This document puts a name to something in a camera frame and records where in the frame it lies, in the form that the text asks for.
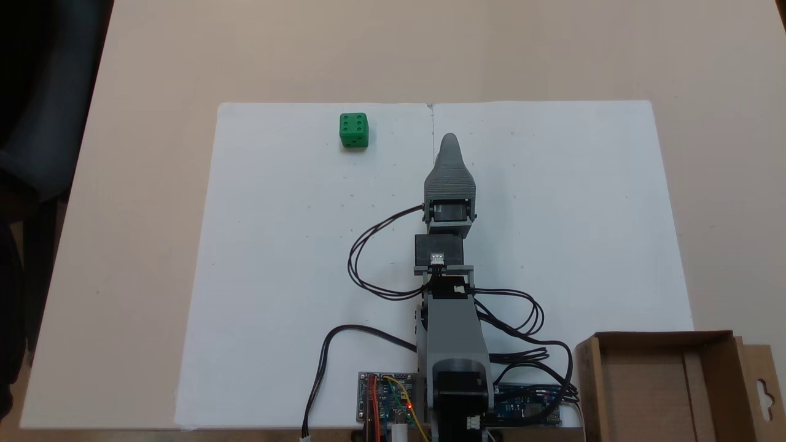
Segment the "grey pivoting gripper jaw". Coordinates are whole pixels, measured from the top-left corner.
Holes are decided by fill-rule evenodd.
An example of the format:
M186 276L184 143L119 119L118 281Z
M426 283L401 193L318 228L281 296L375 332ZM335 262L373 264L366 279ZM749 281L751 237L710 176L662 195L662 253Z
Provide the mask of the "grey pivoting gripper jaw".
M427 223L427 208L435 200L471 200L475 213L477 186L475 179L464 163L457 135L446 133L440 143L434 165L424 182L424 221Z

